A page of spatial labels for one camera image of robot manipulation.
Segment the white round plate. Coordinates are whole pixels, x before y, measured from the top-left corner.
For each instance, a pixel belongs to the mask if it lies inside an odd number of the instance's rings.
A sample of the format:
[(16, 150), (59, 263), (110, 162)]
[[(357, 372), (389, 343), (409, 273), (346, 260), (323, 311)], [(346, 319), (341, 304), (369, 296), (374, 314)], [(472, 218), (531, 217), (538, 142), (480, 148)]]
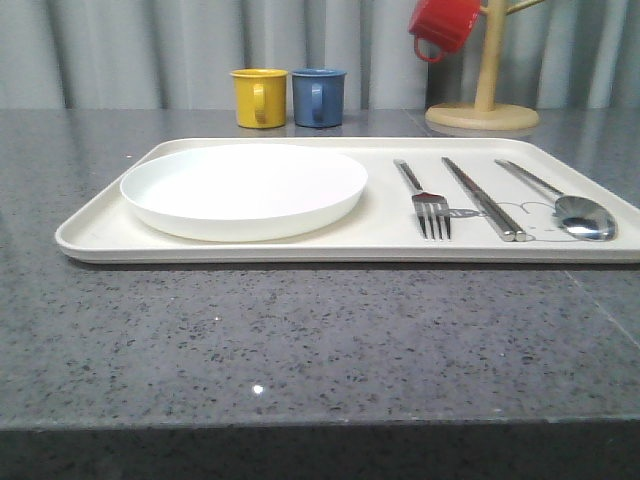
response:
[(133, 213), (157, 230), (245, 242), (330, 225), (356, 206), (367, 181), (358, 161), (328, 149), (228, 144), (141, 164), (123, 177), (120, 192)]

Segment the silver metal fork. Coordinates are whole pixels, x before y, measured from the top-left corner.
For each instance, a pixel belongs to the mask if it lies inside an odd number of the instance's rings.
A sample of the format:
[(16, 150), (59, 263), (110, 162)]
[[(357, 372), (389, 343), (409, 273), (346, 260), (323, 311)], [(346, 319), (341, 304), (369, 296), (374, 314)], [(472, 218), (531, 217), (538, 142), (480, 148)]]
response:
[(411, 190), (411, 200), (421, 233), (426, 240), (450, 240), (451, 216), (448, 201), (441, 195), (426, 192), (409, 164), (394, 159)]

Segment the silver metal spoon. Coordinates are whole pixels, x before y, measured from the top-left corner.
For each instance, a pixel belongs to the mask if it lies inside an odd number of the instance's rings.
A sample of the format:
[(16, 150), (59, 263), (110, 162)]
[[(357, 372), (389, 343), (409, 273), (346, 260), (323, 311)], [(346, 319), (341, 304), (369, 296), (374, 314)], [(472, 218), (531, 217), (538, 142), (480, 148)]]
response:
[(583, 241), (613, 241), (618, 234), (614, 216), (599, 203), (582, 196), (568, 195), (516, 163), (495, 159), (512, 175), (553, 194), (555, 217), (570, 236)]

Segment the blue mug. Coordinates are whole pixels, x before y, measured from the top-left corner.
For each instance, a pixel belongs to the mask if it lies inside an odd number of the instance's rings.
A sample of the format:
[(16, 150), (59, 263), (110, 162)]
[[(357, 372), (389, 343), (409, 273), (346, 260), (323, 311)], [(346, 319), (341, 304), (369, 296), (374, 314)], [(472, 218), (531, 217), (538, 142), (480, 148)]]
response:
[(344, 70), (304, 68), (292, 71), (295, 124), (308, 128), (341, 125), (345, 77)]

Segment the yellow mug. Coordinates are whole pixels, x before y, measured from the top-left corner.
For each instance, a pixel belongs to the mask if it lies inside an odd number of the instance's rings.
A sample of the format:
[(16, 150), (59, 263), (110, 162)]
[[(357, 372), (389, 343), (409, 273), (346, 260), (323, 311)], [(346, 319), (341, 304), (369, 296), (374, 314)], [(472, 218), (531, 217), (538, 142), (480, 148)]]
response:
[(233, 79), (236, 120), (239, 126), (270, 129), (286, 124), (286, 70), (238, 69), (230, 75)]

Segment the cream rabbit print tray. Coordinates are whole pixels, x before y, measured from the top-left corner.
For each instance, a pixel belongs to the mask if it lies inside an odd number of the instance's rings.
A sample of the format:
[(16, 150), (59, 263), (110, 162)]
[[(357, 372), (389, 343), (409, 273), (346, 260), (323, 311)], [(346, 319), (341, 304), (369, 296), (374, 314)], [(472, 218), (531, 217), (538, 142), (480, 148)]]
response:
[[(123, 177), (158, 157), (228, 144), (285, 144), (328, 149), (358, 161), (368, 181), (340, 220), (307, 233), (261, 241), (189, 239), (157, 230), (132, 211), (120, 192)], [(406, 161), (423, 189), (443, 196), (450, 240), (426, 240), (411, 190), (394, 165)], [(554, 185), (606, 207), (618, 222), (609, 242), (572, 238), (555, 224), (545, 197), (497, 165), (511, 160)], [(157, 145), (63, 222), (56, 241), (64, 254), (88, 263), (238, 262), (559, 262), (635, 263), (636, 207), (557, 158), (526, 142), (500, 138), (298, 137), (190, 138)]]

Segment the wooden mug tree stand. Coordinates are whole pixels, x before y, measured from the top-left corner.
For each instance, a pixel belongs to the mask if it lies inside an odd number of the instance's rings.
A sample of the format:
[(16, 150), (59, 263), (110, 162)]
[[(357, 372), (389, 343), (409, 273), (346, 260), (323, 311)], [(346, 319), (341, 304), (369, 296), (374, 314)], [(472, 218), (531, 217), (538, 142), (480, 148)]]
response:
[(528, 107), (497, 103), (495, 94), (499, 78), (506, 17), (540, 4), (540, 1), (488, 1), (480, 8), (486, 17), (475, 99), (472, 103), (452, 102), (433, 105), (425, 112), (432, 124), (467, 130), (516, 131), (539, 124), (538, 113)]

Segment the red mug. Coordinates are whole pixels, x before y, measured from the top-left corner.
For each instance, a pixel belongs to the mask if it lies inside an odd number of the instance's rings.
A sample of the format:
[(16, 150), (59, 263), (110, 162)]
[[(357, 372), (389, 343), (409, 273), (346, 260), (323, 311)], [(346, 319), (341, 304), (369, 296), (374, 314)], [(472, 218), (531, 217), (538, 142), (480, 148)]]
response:
[(459, 51), (482, 9), (478, 0), (422, 0), (412, 12), (408, 31), (415, 55), (426, 62), (441, 61)]

